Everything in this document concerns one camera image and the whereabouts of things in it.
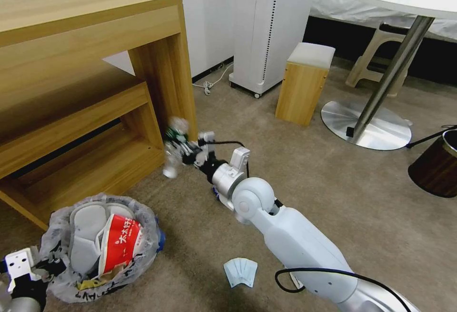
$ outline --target white plastic stool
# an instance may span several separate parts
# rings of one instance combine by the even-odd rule
[[[346,79],[346,84],[350,87],[355,87],[359,80],[361,79],[368,79],[376,82],[380,82],[382,78],[382,73],[369,70],[368,65],[370,62],[379,63],[379,64],[386,64],[390,63],[390,60],[377,58],[374,57],[376,50],[381,46],[381,44],[386,43],[388,41],[396,41],[401,43],[405,38],[406,33],[408,32],[408,28],[400,28],[395,26],[390,26],[387,24],[381,24],[379,28],[375,31],[373,38],[368,44],[365,52],[362,56],[358,58],[354,66],[352,67],[351,72]],[[400,73],[398,79],[392,83],[390,87],[388,96],[396,97],[398,92],[400,91],[401,87],[403,86],[403,82],[405,81],[406,76],[408,75],[408,68],[414,59],[416,53],[413,54],[411,60],[407,63],[405,69]]]
[[[324,88],[335,48],[299,43],[287,60],[276,118],[309,125]]]

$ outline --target trash bag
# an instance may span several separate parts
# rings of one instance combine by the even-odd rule
[[[140,251],[122,271],[107,282],[98,280],[84,280],[81,274],[71,268],[68,257],[70,245],[70,214],[71,212],[92,201],[103,203],[116,202],[130,208],[135,220],[142,226],[143,241]],[[158,219],[152,210],[138,201],[124,196],[98,195],[85,198],[71,207],[64,207],[51,215],[49,228],[41,238],[40,257],[49,259],[61,259],[67,266],[59,276],[55,277],[49,284],[51,291],[57,298],[64,302],[92,302],[103,295],[134,282],[152,264],[156,255],[162,250],[165,242],[165,235],[159,229]]]

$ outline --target white bed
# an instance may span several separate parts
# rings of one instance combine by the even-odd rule
[[[314,17],[341,20],[377,28],[385,22],[394,26],[411,26],[415,15],[369,6],[357,0],[313,0]],[[427,36],[457,41],[457,21],[436,19]]]

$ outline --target carpet floor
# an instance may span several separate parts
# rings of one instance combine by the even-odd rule
[[[401,292],[422,311],[455,311],[457,305],[457,199],[417,187],[407,168],[430,144],[374,151],[344,142],[320,119],[330,100],[366,101],[375,87],[344,80],[352,63],[335,59],[307,128],[275,119],[280,87],[258,100],[228,85],[228,73],[205,96],[195,88],[199,129],[217,140],[239,140],[252,150],[252,176],[267,180],[276,196],[301,211],[343,252],[351,268]],[[219,78],[220,69],[205,79]],[[397,98],[384,105],[411,120],[413,139],[456,123],[457,87],[408,77]],[[233,147],[220,145],[219,158]],[[134,284],[97,302],[67,306],[50,296],[46,311],[336,311],[331,303],[275,284],[280,262],[262,235],[238,223],[217,202],[205,176],[182,168],[169,180],[157,170],[126,195],[150,206],[167,236],[164,251]],[[38,244],[41,231],[1,203],[0,255]],[[254,288],[230,289],[223,263],[258,262]]]

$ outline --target black cable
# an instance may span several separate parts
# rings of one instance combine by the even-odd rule
[[[398,301],[400,301],[400,303],[403,305],[403,307],[405,308],[405,310],[407,312],[411,312],[409,307],[406,305],[405,301],[402,298],[400,298],[400,296],[397,293],[395,293],[391,288],[387,287],[385,284],[383,284],[383,283],[381,283],[379,281],[376,281],[374,279],[371,279],[369,277],[360,275],[360,274],[355,274],[353,272],[346,272],[346,271],[342,271],[342,270],[338,270],[338,269],[329,269],[329,268],[285,268],[285,269],[278,270],[276,272],[276,274],[275,274],[276,284],[279,286],[280,289],[282,289],[283,291],[286,291],[288,293],[298,293],[298,292],[301,292],[302,290],[305,289],[305,287],[302,287],[302,288],[299,288],[299,289],[296,289],[296,290],[290,290],[290,289],[284,287],[279,282],[278,276],[280,276],[281,274],[284,274],[284,273],[291,273],[291,272],[328,272],[328,273],[335,273],[335,274],[341,274],[341,275],[346,275],[346,276],[352,276],[352,277],[355,277],[357,279],[364,280],[364,281],[367,281],[369,283],[375,284],[375,285],[377,285],[377,286],[379,286],[381,288],[384,288],[386,291],[388,291],[390,294],[392,294],[394,297],[396,297]]]
[[[244,144],[239,141],[209,141],[207,144],[238,144],[245,148]],[[249,161],[246,162],[246,176],[249,177]]]

